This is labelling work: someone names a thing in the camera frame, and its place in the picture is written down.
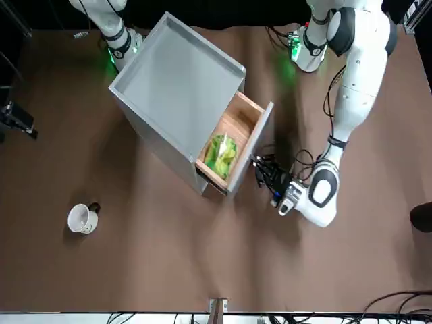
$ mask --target brown table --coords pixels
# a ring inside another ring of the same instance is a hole
[[[323,99],[344,60],[329,53],[304,74],[262,27],[198,31],[246,67],[252,100],[275,102],[266,136],[279,156],[299,146],[318,155]],[[201,197],[175,177],[116,107],[98,37],[35,32],[22,51],[26,84],[13,98],[40,136],[8,132],[0,146],[1,310],[205,311],[221,296],[231,311],[360,311],[432,286],[432,238],[408,217],[432,199],[432,98],[413,37],[399,34],[376,105],[350,138],[326,229],[278,216],[252,170],[233,200],[211,188]],[[97,230],[71,235],[70,207],[94,200]]]

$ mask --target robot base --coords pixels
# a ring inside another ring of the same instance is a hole
[[[135,54],[138,52],[138,48],[140,47],[142,40],[143,40],[142,35],[139,34],[137,31],[135,31],[133,29],[128,29],[128,32],[130,34],[131,43],[130,43],[128,50],[124,53],[124,56],[122,58],[117,58],[115,56],[115,53],[113,53],[113,51],[115,51],[115,49],[114,50],[110,49],[111,56],[114,59],[114,64],[115,64],[117,70],[119,70],[119,71],[121,71],[125,67],[127,62],[129,62],[133,58],[133,56],[135,56]]]
[[[322,50],[322,52],[318,56],[312,56],[311,52],[308,50],[303,41],[303,34],[306,31],[306,26],[300,27],[300,29],[296,32],[299,40],[299,52],[296,55],[296,59],[293,59],[293,62],[298,65],[298,67],[305,72],[314,72],[321,62],[324,60],[325,52],[327,50],[327,46]]]

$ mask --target gray cabinet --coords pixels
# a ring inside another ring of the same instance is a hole
[[[241,93],[245,75],[242,65],[166,12],[109,90],[145,144],[184,181],[199,193],[210,182],[231,194],[273,108]],[[225,133],[238,153],[222,180],[203,161],[213,135]]]

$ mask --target wooden drawer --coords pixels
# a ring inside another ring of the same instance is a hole
[[[264,110],[241,92],[236,92],[196,160],[195,166],[198,174],[221,193],[225,195],[235,193],[249,166],[250,156],[253,154],[272,109],[272,102]],[[204,163],[212,138],[215,135],[224,135],[225,133],[237,145],[237,155],[231,164],[230,173],[226,180],[218,176]]]

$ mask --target plastic bag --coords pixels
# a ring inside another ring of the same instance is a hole
[[[225,135],[212,138],[204,163],[219,177],[226,180],[230,175],[231,163],[237,155],[237,145],[234,140]]]

